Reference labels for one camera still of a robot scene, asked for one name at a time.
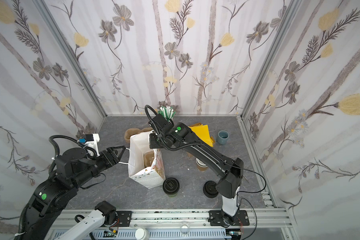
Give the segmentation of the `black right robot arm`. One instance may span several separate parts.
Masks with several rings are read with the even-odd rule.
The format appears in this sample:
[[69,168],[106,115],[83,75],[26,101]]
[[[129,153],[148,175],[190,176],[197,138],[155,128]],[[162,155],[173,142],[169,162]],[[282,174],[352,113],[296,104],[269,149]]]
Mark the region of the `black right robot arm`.
[[190,127],[180,122],[174,124],[149,105],[145,105],[145,113],[154,130],[149,137],[151,149],[184,150],[206,164],[220,178],[216,190],[222,195],[223,205],[220,216],[216,218],[217,225],[225,228],[233,226],[239,220],[238,194],[241,192],[244,171],[249,171],[244,168],[244,162],[221,154],[202,141]]

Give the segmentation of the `white paper gift bag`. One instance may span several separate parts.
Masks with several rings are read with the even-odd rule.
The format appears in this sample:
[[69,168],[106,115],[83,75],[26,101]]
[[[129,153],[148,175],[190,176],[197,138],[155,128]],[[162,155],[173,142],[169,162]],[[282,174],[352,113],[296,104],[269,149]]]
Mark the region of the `white paper gift bag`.
[[162,186],[166,180],[162,153],[150,148],[150,132],[130,138],[128,177],[147,189]]

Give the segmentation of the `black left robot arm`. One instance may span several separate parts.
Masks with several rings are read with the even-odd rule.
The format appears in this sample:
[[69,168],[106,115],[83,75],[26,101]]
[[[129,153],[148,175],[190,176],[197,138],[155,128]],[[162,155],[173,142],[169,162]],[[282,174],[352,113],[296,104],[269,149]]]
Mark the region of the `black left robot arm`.
[[43,240],[54,221],[88,181],[121,161],[127,149],[114,146],[98,151],[94,135],[76,140],[53,135],[49,142],[55,149],[48,179],[37,186],[23,208],[16,240]]

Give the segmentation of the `brown pulp cup carrier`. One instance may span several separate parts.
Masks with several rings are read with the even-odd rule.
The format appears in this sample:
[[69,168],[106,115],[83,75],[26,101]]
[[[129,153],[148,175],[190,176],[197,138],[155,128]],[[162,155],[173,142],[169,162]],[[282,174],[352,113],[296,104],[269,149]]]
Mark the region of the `brown pulp cup carrier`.
[[144,166],[145,168],[151,167],[155,160],[155,152],[149,151],[144,154]]

